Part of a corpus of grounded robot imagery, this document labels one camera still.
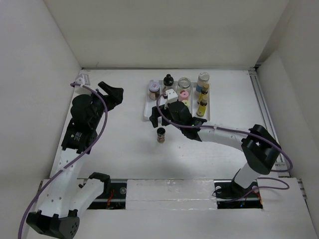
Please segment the red label spice jar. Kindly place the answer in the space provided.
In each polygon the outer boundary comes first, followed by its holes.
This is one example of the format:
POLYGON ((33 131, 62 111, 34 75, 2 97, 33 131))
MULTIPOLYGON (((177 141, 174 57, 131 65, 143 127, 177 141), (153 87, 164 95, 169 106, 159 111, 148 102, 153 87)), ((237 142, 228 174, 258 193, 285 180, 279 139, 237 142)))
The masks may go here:
POLYGON ((160 84, 156 81, 149 82, 149 98, 156 100, 160 95, 160 84))

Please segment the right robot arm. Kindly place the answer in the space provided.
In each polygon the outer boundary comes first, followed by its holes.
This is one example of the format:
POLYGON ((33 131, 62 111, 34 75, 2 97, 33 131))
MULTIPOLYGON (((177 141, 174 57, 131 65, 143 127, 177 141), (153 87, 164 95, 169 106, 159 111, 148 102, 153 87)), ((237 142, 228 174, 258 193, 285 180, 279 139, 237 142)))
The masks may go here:
POLYGON ((247 131, 224 128, 193 117, 188 107, 179 101, 153 107, 149 117, 153 127, 158 127, 159 118, 162 118, 163 126, 171 124, 177 127, 188 139, 218 143, 244 153, 244 166, 236 172, 229 184, 216 192, 223 199, 233 200, 247 194, 259 176, 270 174, 281 153, 280 145, 263 126, 256 124, 247 131))

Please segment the yellow bottle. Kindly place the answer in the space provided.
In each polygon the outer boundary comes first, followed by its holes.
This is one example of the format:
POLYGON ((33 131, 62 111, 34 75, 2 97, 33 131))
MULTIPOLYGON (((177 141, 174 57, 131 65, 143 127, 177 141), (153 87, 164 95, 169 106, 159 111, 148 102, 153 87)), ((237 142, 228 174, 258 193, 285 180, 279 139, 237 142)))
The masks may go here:
POLYGON ((198 107, 197 112, 196 112, 196 114, 199 117, 203 117, 205 115, 207 102, 208 102, 208 97, 203 96, 199 102, 199 107, 198 107))
POLYGON ((209 90, 209 84, 208 83, 205 83, 202 87, 202 90, 200 92, 200 95, 199 95, 199 98, 198 98, 198 101, 197 103, 200 104, 201 100, 202 100, 202 97, 207 95, 208 93, 208 90, 209 90))

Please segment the yellow-green lid spice jar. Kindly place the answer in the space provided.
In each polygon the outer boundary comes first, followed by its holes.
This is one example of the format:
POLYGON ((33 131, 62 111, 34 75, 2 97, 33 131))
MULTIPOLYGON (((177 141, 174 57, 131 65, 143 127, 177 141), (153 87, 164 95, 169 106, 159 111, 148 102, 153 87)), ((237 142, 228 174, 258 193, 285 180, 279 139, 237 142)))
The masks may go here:
POLYGON ((190 102, 188 100, 183 100, 182 102, 185 106, 187 106, 190 109, 190 102))

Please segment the pink lid spice jar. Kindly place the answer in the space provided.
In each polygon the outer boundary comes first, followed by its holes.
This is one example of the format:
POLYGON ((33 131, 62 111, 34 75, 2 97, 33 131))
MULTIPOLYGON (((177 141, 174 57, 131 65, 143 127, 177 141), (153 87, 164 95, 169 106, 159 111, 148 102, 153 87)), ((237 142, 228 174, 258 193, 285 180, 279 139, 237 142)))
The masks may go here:
POLYGON ((178 94, 178 100, 180 102, 188 101, 189 100, 189 91, 186 91, 186 90, 180 91, 179 94, 178 94))

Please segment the black dome lid jar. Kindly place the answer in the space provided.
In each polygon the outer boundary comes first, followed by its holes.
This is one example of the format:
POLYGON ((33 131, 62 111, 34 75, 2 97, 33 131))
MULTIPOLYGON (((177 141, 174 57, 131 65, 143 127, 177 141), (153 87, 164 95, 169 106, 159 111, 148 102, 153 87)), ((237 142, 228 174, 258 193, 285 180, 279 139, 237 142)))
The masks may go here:
POLYGON ((167 74, 162 83, 162 92, 164 93, 166 90, 172 89, 174 86, 174 79, 171 74, 167 74))

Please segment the blue label white bottle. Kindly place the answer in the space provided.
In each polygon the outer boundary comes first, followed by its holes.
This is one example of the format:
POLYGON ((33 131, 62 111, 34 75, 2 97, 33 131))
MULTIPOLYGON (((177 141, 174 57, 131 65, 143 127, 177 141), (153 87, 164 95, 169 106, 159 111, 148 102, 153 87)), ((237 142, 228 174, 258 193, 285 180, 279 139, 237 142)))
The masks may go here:
POLYGON ((201 92, 204 84, 208 83, 209 79, 210 79, 209 73, 207 73, 207 72, 199 73, 196 87, 195 87, 197 93, 201 92))

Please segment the small dark pepper bottle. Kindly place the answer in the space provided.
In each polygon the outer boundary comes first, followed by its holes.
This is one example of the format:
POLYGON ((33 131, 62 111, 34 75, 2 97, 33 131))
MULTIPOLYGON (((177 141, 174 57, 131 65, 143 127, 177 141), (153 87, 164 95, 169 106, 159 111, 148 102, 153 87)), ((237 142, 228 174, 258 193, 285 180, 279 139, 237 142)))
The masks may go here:
POLYGON ((164 143, 166 130, 163 127, 157 129, 157 142, 164 143))

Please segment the glass jar beige powder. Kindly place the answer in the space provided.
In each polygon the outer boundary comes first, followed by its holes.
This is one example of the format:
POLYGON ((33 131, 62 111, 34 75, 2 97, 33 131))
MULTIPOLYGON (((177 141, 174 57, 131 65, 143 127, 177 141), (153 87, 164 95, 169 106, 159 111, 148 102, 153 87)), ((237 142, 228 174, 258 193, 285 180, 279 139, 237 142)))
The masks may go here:
POLYGON ((178 95, 180 95, 182 91, 187 91, 190 95, 191 89, 192 89, 192 83, 189 78, 182 77, 178 80, 177 89, 176 89, 176 92, 178 95))

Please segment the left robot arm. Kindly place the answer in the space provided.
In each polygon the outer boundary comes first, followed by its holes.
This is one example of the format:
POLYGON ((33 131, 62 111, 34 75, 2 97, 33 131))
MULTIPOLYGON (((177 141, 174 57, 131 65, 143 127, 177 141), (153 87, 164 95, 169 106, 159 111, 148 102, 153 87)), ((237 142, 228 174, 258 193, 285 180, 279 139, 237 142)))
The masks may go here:
POLYGON ((35 212, 27 211, 25 222, 38 234, 56 239, 72 239, 76 235, 81 215, 98 197, 113 195, 111 178, 94 172, 87 182, 77 185, 78 175, 105 130, 108 112, 122 103, 124 90, 105 82, 98 86, 101 94, 88 86, 72 83, 75 90, 85 93, 72 100, 71 119, 61 144, 59 164, 55 174, 39 190, 48 190, 45 200, 35 212))

